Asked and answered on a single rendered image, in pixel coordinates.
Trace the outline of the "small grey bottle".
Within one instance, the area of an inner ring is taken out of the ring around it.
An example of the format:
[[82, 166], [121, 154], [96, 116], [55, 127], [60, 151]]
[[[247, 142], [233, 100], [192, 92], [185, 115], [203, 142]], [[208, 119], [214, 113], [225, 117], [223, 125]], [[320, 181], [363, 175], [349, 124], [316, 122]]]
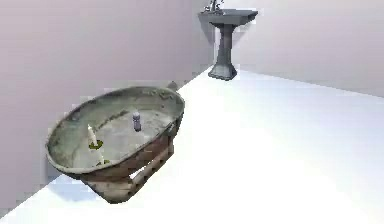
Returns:
[[139, 112], [134, 112], [132, 114], [133, 127], [136, 132], [141, 130], [141, 116]]

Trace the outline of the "grey oval bathtub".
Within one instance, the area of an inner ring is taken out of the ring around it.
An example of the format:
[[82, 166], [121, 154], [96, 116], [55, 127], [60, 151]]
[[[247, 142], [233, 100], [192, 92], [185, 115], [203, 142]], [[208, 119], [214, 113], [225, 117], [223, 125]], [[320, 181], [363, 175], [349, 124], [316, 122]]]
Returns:
[[[173, 155], [185, 101], [174, 88], [132, 86], [88, 100], [53, 128], [46, 158], [63, 174], [82, 181], [110, 204], [134, 196]], [[133, 127], [139, 112], [141, 130]], [[88, 147], [87, 125], [103, 141]]]

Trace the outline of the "white candle with green base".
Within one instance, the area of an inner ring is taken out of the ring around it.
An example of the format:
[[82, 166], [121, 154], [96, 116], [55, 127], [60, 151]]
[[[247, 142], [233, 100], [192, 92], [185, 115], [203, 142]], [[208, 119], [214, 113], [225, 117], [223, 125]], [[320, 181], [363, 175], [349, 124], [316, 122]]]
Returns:
[[90, 140], [88, 147], [94, 150], [100, 149], [103, 146], [103, 141], [99, 140], [96, 137], [96, 134], [90, 125], [87, 125], [87, 130], [88, 130], [88, 138]]

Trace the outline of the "grey sink faucet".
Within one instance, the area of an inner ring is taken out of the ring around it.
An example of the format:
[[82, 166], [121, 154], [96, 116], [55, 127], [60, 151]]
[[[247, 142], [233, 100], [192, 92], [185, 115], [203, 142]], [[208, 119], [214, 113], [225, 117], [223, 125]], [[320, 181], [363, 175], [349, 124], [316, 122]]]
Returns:
[[211, 0], [210, 3], [204, 7], [205, 12], [214, 12], [220, 9], [220, 6], [224, 3], [224, 0]]

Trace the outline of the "grey pedestal sink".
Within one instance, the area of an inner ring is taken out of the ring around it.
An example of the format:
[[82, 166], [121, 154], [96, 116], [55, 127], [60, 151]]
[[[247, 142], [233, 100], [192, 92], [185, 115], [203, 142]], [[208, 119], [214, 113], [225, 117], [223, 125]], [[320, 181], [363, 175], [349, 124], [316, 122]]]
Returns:
[[257, 15], [257, 11], [240, 9], [221, 9], [198, 14], [202, 21], [210, 23], [220, 30], [217, 59], [208, 73], [209, 77], [229, 81], [237, 75], [231, 59], [233, 32], [237, 27], [253, 21]]

